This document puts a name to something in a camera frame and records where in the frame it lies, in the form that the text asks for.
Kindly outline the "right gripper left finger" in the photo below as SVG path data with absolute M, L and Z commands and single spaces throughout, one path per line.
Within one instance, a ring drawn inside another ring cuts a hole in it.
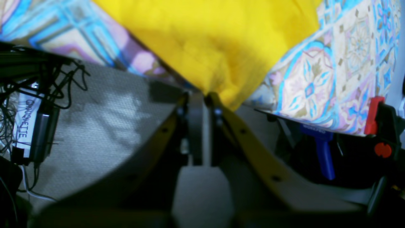
M 181 143 L 201 125 L 203 95 L 180 97 L 168 118 L 118 168 L 93 185 L 44 209 L 33 228 L 176 228 L 171 215 L 181 168 Z

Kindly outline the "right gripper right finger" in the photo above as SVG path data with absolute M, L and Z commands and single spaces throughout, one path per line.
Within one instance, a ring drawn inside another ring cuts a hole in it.
M 369 228 L 363 206 L 310 183 L 266 150 L 215 93 L 204 98 L 210 164 L 229 181 L 235 228 Z

